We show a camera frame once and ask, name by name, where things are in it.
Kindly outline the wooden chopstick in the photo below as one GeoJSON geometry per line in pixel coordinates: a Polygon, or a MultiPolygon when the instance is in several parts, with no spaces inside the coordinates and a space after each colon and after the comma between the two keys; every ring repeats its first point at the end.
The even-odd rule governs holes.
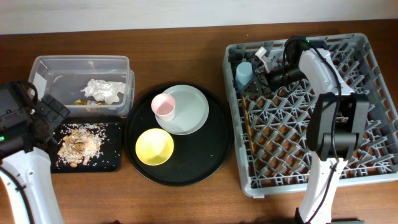
{"type": "Polygon", "coordinates": [[[246,121],[247,132],[248,132],[248,136],[249,136],[250,148],[251,148],[251,150],[253,150],[251,125],[250,125],[250,122],[249,122],[249,115],[248,115],[248,109],[247,109],[247,104],[246,104],[246,98],[244,96],[242,96],[242,103],[243,103],[243,111],[244,111],[244,117],[245,117],[245,121],[246,121]]]}
{"type": "Polygon", "coordinates": [[[249,123],[248,112],[245,111],[244,114],[245,114],[245,119],[246,119],[246,127],[247,127],[247,131],[248,131],[251,152],[252,152],[253,155],[255,155],[255,148],[254,148],[254,143],[252,141],[252,132],[251,132],[251,126],[250,126],[250,123],[249,123]]]}

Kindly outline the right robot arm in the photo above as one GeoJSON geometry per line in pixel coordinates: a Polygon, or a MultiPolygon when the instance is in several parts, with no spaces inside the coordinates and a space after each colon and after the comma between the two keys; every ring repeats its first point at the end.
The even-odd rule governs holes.
{"type": "Polygon", "coordinates": [[[343,169],[363,140],[369,100],[349,87],[335,68],[324,40],[294,35],[284,44],[282,65],[272,67],[260,47],[249,59],[262,94],[307,79],[317,102],[307,126],[310,177],[295,223],[331,223],[331,208],[343,169]]]}

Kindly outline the grey plate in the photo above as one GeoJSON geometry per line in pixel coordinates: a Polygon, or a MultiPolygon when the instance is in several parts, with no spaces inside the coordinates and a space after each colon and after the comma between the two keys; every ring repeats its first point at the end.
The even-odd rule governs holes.
{"type": "Polygon", "coordinates": [[[198,131],[209,115],[209,104],[204,94],[190,85],[175,85],[163,91],[176,102],[176,114],[170,121],[155,116],[161,128],[171,134],[187,135],[198,131]]]}

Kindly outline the white napkin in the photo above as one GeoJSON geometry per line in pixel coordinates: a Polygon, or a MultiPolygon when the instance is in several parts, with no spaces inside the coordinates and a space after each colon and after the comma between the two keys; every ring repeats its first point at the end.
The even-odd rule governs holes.
{"type": "Polygon", "coordinates": [[[126,84],[123,82],[107,82],[91,79],[81,92],[85,97],[92,96],[96,101],[103,101],[107,105],[120,101],[119,93],[124,94],[126,84]]]}

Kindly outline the blue cup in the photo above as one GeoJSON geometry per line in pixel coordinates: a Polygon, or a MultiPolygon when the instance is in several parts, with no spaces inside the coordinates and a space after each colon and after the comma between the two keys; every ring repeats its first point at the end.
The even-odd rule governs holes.
{"type": "Polygon", "coordinates": [[[235,83],[236,88],[241,90],[252,78],[252,63],[251,62],[241,62],[236,67],[235,83]]]}

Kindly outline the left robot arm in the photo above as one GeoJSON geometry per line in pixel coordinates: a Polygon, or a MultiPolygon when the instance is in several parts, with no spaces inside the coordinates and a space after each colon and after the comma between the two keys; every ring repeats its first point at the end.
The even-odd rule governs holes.
{"type": "Polygon", "coordinates": [[[47,152],[68,108],[34,84],[1,85],[1,180],[16,223],[62,223],[47,152]]]}

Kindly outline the yellow bowl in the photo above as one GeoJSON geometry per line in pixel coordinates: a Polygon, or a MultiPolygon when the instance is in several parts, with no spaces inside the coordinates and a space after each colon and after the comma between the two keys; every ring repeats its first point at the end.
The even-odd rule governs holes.
{"type": "Polygon", "coordinates": [[[158,166],[168,161],[174,152],[174,140],[165,130],[152,128],[137,139],[136,156],[148,166],[158,166]]]}

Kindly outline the gold foil wrapper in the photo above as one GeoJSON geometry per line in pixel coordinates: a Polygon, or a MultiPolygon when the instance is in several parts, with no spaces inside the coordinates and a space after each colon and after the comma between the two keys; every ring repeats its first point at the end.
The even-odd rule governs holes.
{"type": "Polygon", "coordinates": [[[93,100],[76,100],[74,105],[95,105],[95,106],[101,106],[101,105],[106,105],[104,101],[93,101],[93,100]]]}

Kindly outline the pink cup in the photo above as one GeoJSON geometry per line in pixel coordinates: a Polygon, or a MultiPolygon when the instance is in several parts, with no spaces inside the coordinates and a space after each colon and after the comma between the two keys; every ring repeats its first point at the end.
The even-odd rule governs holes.
{"type": "Polygon", "coordinates": [[[151,109],[162,121],[171,121],[175,117],[176,102],[172,95],[161,93],[156,95],[151,102],[151,109]]]}

